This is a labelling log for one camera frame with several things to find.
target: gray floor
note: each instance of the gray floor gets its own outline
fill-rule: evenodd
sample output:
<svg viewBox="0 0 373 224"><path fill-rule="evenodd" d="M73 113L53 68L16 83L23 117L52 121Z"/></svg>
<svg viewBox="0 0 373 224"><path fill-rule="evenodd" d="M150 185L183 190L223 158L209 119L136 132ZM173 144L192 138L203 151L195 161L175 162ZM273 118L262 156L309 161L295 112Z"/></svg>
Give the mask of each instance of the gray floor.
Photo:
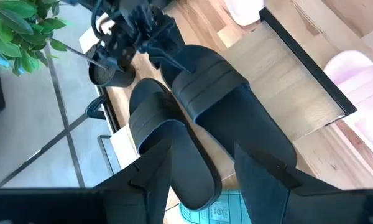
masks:
<svg viewBox="0 0 373 224"><path fill-rule="evenodd" d="M56 30L54 38L80 50L78 39L90 27L91 13L81 6L60 10L59 17L70 25ZM93 187L112 175L97 140L110 135L106 121L88 118L70 132L64 126L80 118L98 96L88 78L88 64L70 52L50 51L60 57L53 60L51 72L41 66L17 77L0 70L6 101L0 114L0 186ZM44 148L66 132L54 146ZM44 153L25 165L41 149Z"/></svg>

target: green plant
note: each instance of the green plant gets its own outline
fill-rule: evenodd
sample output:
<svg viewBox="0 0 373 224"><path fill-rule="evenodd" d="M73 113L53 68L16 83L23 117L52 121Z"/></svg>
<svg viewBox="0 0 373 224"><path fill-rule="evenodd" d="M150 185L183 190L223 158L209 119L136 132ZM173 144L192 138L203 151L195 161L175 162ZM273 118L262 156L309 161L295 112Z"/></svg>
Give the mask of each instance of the green plant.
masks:
<svg viewBox="0 0 373 224"><path fill-rule="evenodd" d="M55 50L67 51L52 38L55 29L65 27L65 21L56 17L59 9L58 0L0 0L0 65L20 75L39 69L39 61L47 66L41 51L47 42Z"/></svg>

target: black slide sandal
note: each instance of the black slide sandal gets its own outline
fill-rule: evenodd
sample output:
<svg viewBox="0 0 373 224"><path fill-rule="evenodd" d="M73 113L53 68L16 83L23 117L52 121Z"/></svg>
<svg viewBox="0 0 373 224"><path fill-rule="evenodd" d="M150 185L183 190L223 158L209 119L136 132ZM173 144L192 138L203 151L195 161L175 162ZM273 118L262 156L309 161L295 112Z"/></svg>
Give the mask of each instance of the black slide sandal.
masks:
<svg viewBox="0 0 373 224"><path fill-rule="evenodd" d="M129 110L139 154L163 139L172 140L171 186L181 203L191 210L214 203L221 193L221 178L173 95L158 81L145 78L134 87Z"/></svg>
<svg viewBox="0 0 373 224"><path fill-rule="evenodd" d="M295 167L297 157L291 142L251 92L249 82L222 56L202 46L187 45L175 59L184 65L194 63L195 71L190 74L162 64L163 79L173 94L193 121L235 159L236 172L248 172L250 179L256 180L255 186L248 189L248 201L245 197L252 223L280 223L288 190L261 167L238 166L235 144L242 142L244 146L265 150ZM239 184L244 185L238 174L237 177Z"/></svg>

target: wooden surface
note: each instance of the wooden surface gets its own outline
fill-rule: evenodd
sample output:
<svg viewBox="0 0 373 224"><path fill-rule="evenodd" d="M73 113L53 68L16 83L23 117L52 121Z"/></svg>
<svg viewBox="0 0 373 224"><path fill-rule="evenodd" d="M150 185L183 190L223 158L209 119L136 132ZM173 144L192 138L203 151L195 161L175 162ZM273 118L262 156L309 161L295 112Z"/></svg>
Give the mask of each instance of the wooden surface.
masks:
<svg viewBox="0 0 373 224"><path fill-rule="evenodd" d="M266 6L321 68L324 68L326 63L342 50L360 50L373 60L373 0L364 2L362 0L268 0L266 1ZM177 1L170 5L167 9L167 14L176 19L182 36L188 44L205 45L218 52L222 52L244 37L250 30L253 30L253 32L249 34L249 38L253 43L246 40L245 44L252 44L251 47L255 51L265 52L263 50L265 43L273 43L282 48L281 41L276 40L276 38L272 36L268 39L264 39L264 42L258 41L260 38L254 34L270 33L270 30L263 28L265 24L258 26L257 24L253 24L249 27L237 26L230 18L226 6L222 1ZM244 52L243 49L241 49L240 52L236 52L235 50L234 56L229 56L227 53L223 53L223 55L228 60L229 58L232 60L232 57L235 57L236 59L233 65L236 69L243 75L252 77L254 81L261 83L261 85L259 85L252 82L252 89L257 96L262 94L259 97L260 100L268 100L268 103L265 103L264 106L266 108L268 107L269 113L281 119L276 120L274 118L295 144L298 154L297 167L306 173L343 189L373 187L373 169L370 166L371 161L356 154L355 147L348 144L348 140L343 137L342 132L335 129L333 125L321 128L322 125L326 123L326 120L338 115L338 109L332 107L332 101L329 101L328 97L324 95L320 89L315 88L314 82L309 82L309 79L303 79L301 82L298 81L300 80L299 78L303 77L301 74L304 74L304 68L297 68L296 61L291 57L293 55L289 55L290 52L288 52L287 49L280 48L281 53L277 55L273 52L274 49L272 46L268 47L271 49L269 53L261 54L258 60L264 62L266 59L265 55L269 54L274 57L275 61L284 65L285 69L277 67L272 60L265 61L266 64L256 64L254 66L252 65L254 60L249 60L249 57L254 57L256 55L253 53L249 55L248 52ZM245 61L243 65L248 63L249 66L252 66L252 68L256 70L243 69L243 65L240 65L240 60ZM129 88L108 88L120 124L127 124L129 118L128 99L135 83L144 77L153 77L157 80L162 80L159 71L154 70L150 66L146 55L137 55L133 60L133 65L137 69L137 78L132 86ZM285 77L280 75L278 79L271 79L271 77L264 75L266 74L264 73L265 70L269 70L266 72L273 72L274 74L276 74L276 71L284 72ZM294 70L298 70L296 74L300 76L296 76L291 72ZM298 84L297 89L301 91L301 94L298 96L301 98L292 95L292 91L288 92L288 88L286 88L286 91L274 91L274 89L268 92L264 91L265 88L272 88L269 84L282 86L282 84L285 83L285 86L289 86L290 89L293 89L295 85L292 80ZM312 92L308 92L308 96L307 92L304 92L304 88L298 88L304 86L302 83L313 85L310 87L313 88ZM254 88L261 88L263 92L257 93ZM285 110L286 112L282 110L282 106L279 106L283 105L282 99L288 96L287 94L283 95L285 92L291 97L295 96L294 99L296 100L296 102L293 102L295 103L294 105L284 104L286 107L290 106L287 109L291 111ZM323 103L330 108L330 110L315 108L315 104L311 102L312 100ZM311 112L302 113L301 111L292 111L293 106L299 108L299 110ZM294 123L289 122L291 117L287 116L288 114L289 116L298 114L300 119L311 121L313 126L303 123L304 125L302 125L301 129L293 129ZM227 160L229 158L223 153L219 146L214 145L214 147L207 147L206 144L211 144L209 136L201 128L197 126L193 128L198 131L197 135L201 136L203 144L209 151L214 162L225 161L223 163L217 163L222 164L222 166L217 166L221 176L226 177L228 174L232 174L233 166L231 166L231 162ZM129 132L127 128L122 131L125 133ZM129 134L123 134L120 138L115 136L112 138L112 141L113 143L118 142L118 144L120 144L118 149L125 149L127 147L126 145L130 144L130 139L128 142L127 139L124 139L125 137L129 138ZM119 153L118 158L122 159L126 158L130 152L121 150L117 151L117 153ZM352 172L351 170L356 167L359 168L359 172ZM227 188L237 187L234 175L224 178L223 183ZM169 202L173 203L175 201L176 200L170 199Z"/></svg>

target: wooden table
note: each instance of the wooden table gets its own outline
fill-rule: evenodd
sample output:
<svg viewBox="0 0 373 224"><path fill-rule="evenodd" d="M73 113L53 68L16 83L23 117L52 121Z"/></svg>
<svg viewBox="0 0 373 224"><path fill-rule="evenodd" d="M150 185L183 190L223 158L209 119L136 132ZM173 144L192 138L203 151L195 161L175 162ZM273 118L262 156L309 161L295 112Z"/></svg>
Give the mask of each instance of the wooden table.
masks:
<svg viewBox="0 0 373 224"><path fill-rule="evenodd" d="M321 68L347 47L361 50L373 59L373 50L355 38L343 22L334 18L322 1L295 0L293 3L268 0L266 6ZM324 22L328 17L323 18L315 11L316 7L330 17L331 22ZM196 0L184 4L174 2L166 12L175 18L186 43L205 45L221 52L250 81L252 91L274 121L291 142L298 143L295 145L299 156L297 167L313 174L310 168L320 161L310 160L305 151L299 151L306 147L302 143L304 136L344 116L344 112L266 22L248 32L249 29L235 25L224 9L222 2ZM346 33L336 34L333 26ZM82 49L88 50L96 39L88 31L80 42ZM150 66L147 55L136 55L132 63L137 70L135 82L127 88L108 88L117 118L121 125L125 125L111 138L122 167L138 158L127 125L132 88L145 77L163 81L160 72ZM237 187L232 160L204 129L194 124L192 127L216 164L224 187ZM326 175L332 174L315 172L320 179L326 179ZM177 202L176 196L170 192L168 208Z"/></svg>

